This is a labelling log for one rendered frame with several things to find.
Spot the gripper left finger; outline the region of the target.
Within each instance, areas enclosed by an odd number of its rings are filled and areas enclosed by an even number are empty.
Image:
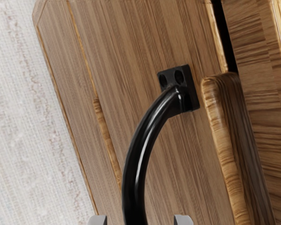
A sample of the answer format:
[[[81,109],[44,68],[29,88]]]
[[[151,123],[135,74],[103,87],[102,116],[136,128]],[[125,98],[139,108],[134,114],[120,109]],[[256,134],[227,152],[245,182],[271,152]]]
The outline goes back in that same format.
[[[87,225],[107,225],[106,215],[93,215],[90,217]]]

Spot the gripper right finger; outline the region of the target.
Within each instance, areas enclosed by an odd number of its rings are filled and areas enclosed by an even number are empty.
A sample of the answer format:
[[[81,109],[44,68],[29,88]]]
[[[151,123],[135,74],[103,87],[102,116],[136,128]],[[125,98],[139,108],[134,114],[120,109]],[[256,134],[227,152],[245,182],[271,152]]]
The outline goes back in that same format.
[[[193,225],[193,220],[189,215],[174,215],[174,225]]]

